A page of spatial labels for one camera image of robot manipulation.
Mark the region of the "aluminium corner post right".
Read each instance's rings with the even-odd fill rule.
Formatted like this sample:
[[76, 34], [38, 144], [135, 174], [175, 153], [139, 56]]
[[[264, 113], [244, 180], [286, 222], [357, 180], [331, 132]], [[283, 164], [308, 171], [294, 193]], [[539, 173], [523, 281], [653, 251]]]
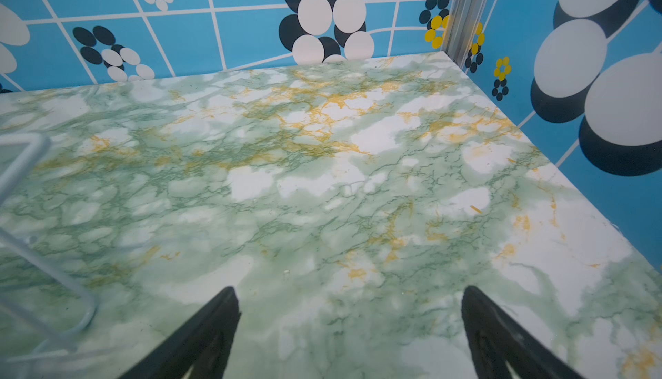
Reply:
[[445, 31], [443, 52], [459, 66], [464, 66], [487, 0], [453, 0]]

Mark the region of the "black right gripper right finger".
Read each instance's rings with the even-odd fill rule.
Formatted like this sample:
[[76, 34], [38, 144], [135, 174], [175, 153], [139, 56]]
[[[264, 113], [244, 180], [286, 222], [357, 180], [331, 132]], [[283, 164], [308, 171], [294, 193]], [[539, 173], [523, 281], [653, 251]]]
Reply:
[[579, 378], [476, 286], [464, 290], [461, 314], [479, 378]]

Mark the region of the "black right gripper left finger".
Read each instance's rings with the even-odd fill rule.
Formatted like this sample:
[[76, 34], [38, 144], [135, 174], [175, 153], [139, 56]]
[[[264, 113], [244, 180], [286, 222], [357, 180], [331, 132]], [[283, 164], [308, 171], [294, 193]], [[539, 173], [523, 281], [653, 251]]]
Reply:
[[122, 377], [222, 378], [240, 318], [239, 300], [228, 286]]

